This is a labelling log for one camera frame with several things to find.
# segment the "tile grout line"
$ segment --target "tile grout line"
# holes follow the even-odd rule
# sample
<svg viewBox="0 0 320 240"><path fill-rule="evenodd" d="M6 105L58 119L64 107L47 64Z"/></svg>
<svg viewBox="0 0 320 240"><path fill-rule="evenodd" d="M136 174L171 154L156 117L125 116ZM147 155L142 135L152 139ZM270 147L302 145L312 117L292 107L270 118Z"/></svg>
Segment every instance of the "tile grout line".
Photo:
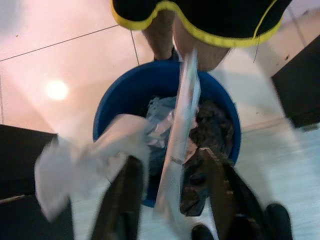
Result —
<svg viewBox="0 0 320 240"><path fill-rule="evenodd" d="M300 29L300 27L299 27L299 24L298 24L298 21L297 21L297 19L296 19L296 16L295 16L294 13L292 12L292 9L291 9L290 6L288 6L288 12L289 12L289 14L290 14L290 16L291 16L291 19L292 19L293 24L294 24L294 26L295 26L295 29L296 29L296 31L297 31L297 33L298 33L298 35L299 35L299 38L300 38L300 40L301 40L301 42L302 42L302 44L303 44L303 47L305 48L305 47L307 46L307 42L306 42L306 40L305 40L304 35L303 35L302 32L301 32L301 29Z"/></svg>
<svg viewBox="0 0 320 240"><path fill-rule="evenodd" d="M112 25L112 26L108 26L108 27L105 27L105 28L102 28L102 29L99 29L99 30L96 30L96 31L93 31L93 32L89 32L89 33L86 33L86 34L83 34L83 35L80 35L80 36L76 36L76 37L73 37L73 38L70 38L70 39L67 39L67 40L64 40L64 41L59 41L59 42L50 44L48 46L43 46L43 47L31 50L31 51L20 53L20 54L15 55L15 56L10 56L10 57L4 58L4 59L0 59L0 62L6 61L6 60L9 60L9 59L13 59L13 58L16 58L16 57L20 57L20 56L23 56L23 55L26 55L26 54L30 54L30 53L33 53L33 52L36 52L36 51L39 51L39 50L42 50L42 49L50 48L50 47L53 47L53 46L56 46L56 45L59 45L59 44L63 44L63 43L69 42L71 40L75 40L75 39L79 39L79 38L82 38L82 37L86 37L86 36L89 36L91 34L96 34L96 33L102 32L104 30L114 28L116 26L118 26L118 24Z"/></svg>
<svg viewBox="0 0 320 240"><path fill-rule="evenodd" d="M5 124L4 104L3 104L2 84L1 84L1 75L0 75L0 111L1 111L1 123L2 123L2 124Z"/></svg>
<svg viewBox="0 0 320 240"><path fill-rule="evenodd" d="M139 63L138 53L137 53L137 49L136 49L136 43L135 43L134 35L132 34L132 30L130 30L130 34L131 34L131 38L132 38L132 42L133 42L133 48L134 48L134 52L135 52L136 61L139 66L140 63Z"/></svg>

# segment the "person's leg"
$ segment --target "person's leg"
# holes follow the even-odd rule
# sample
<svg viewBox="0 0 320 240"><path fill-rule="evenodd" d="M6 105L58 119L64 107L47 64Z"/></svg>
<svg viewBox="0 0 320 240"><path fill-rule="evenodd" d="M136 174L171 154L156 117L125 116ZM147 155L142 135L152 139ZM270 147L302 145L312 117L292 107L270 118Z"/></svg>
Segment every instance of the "person's leg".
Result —
<svg viewBox="0 0 320 240"><path fill-rule="evenodd" d="M198 53L198 69L213 70L226 56L230 48L218 47L204 43L192 36L178 17L173 23L173 36L178 52L184 59L194 48Z"/></svg>
<svg viewBox="0 0 320 240"><path fill-rule="evenodd" d="M158 12L157 17L152 21L150 26L143 30L156 60L167 60L172 55L173 48L173 22L175 13L169 10Z"/></svg>

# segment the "black shoe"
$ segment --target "black shoe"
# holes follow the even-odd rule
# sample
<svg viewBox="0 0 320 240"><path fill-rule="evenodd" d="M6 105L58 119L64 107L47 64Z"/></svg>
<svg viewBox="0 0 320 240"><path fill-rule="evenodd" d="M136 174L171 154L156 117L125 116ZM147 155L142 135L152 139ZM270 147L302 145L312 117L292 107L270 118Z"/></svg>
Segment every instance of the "black shoe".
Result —
<svg viewBox="0 0 320 240"><path fill-rule="evenodd" d="M203 224L198 224L192 228L192 240L214 240L209 228Z"/></svg>
<svg viewBox="0 0 320 240"><path fill-rule="evenodd" d="M293 239L289 213L284 206L278 203L269 204L265 209L265 215L273 227L277 239Z"/></svg>
<svg viewBox="0 0 320 240"><path fill-rule="evenodd" d="M169 57L166 61L179 62L179 55L178 55L175 47L173 47L171 50L171 57Z"/></svg>

